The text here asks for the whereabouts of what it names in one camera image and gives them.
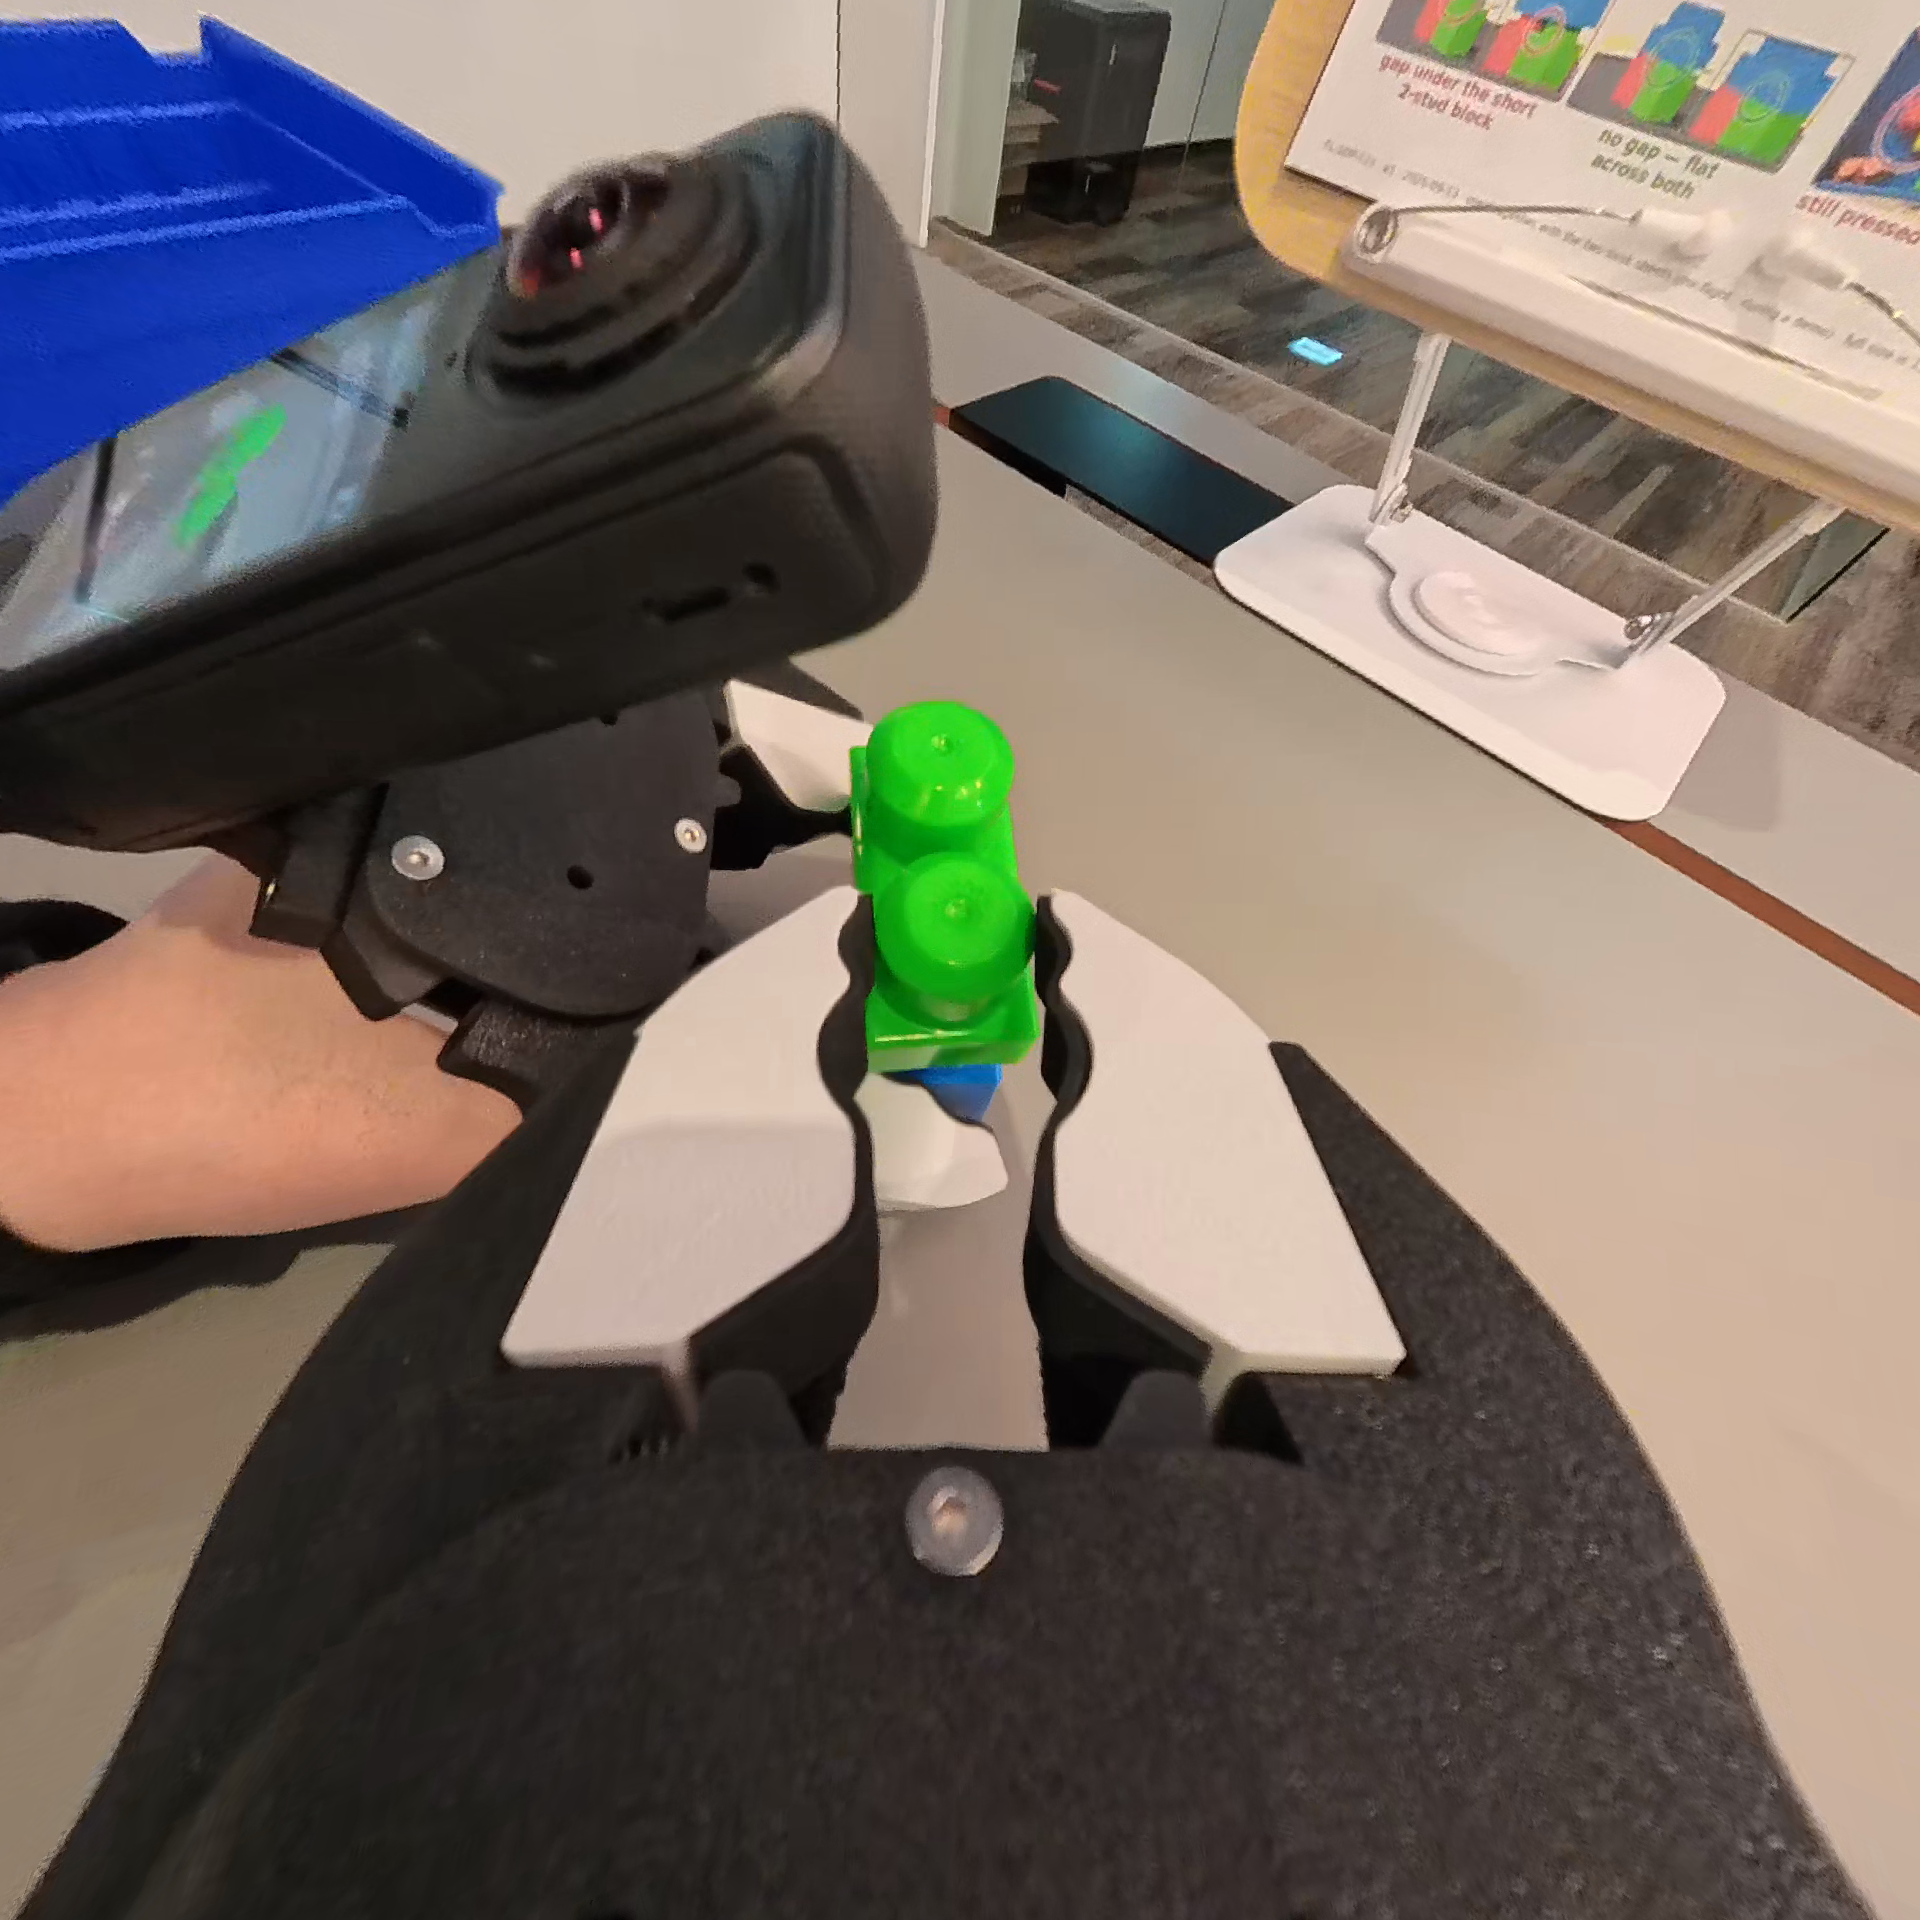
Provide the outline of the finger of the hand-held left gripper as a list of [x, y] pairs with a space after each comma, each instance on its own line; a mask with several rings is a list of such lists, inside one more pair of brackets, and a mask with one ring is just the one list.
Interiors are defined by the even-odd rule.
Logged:
[[871, 1096], [870, 1133], [882, 1217], [969, 1209], [1008, 1185], [995, 1132], [936, 1096]]
[[871, 721], [743, 678], [726, 685], [726, 700], [734, 743], [779, 803], [806, 813], [849, 808], [854, 751], [867, 749]]

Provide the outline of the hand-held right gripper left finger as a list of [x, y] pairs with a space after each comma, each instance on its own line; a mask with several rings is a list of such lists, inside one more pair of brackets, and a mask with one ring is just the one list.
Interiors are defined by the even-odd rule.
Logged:
[[874, 912], [836, 884], [641, 1023], [515, 1308], [524, 1369], [841, 1373], [878, 1302]]

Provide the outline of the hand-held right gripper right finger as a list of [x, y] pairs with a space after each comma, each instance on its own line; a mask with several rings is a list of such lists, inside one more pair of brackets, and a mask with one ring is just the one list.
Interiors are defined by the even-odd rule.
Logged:
[[1042, 1350], [1388, 1377], [1407, 1342], [1262, 1025], [1084, 895], [1040, 902], [1042, 1073], [1027, 1286]]

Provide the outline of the green mega block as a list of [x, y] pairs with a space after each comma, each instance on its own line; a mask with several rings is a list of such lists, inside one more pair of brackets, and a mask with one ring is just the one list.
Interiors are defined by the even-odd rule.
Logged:
[[1018, 1064], [1040, 1041], [1038, 908], [1020, 870], [1008, 736], [967, 703], [906, 703], [849, 764], [854, 877], [875, 942], [871, 1068]]

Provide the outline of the blue storage bin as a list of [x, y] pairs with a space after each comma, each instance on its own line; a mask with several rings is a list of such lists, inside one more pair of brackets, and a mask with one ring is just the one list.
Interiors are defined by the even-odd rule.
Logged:
[[2, 478], [11, 496], [499, 240], [500, 184], [207, 16], [2, 29]]

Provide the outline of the person's left hand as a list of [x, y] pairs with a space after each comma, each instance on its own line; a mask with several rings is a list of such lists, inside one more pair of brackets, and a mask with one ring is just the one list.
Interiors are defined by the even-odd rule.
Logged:
[[62, 1255], [276, 1235], [438, 1201], [522, 1124], [441, 1037], [371, 1022], [324, 960], [251, 929], [203, 859], [92, 951], [2, 989], [6, 1227]]

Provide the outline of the dark tablet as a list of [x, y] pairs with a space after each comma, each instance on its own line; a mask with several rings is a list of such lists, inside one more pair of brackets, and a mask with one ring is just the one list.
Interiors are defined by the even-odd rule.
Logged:
[[1225, 463], [1059, 372], [944, 401], [939, 416], [961, 440], [1203, 584], [1217, 584], [1227, 545], [1338, 485], [1292, 448], [1274, 463], [1257, 456], [1255, 471]]

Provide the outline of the black cabinet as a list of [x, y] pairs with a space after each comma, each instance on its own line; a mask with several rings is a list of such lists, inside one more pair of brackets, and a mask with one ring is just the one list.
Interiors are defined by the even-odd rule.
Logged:
[[1171, 38], [1164, 6], [1139, 3], [1024, 3], [1015, 47], [1032, 55], [1024, 100], [1050, 113], [1027, 165], [1024, 209], [1057, 223], [1119, 223]]

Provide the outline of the instruction sheet board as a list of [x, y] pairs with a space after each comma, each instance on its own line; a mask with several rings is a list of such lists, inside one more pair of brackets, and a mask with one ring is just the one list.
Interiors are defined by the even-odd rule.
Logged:
[[1284, 267], [1916, 533], [1916, 5], [1274, 5]]

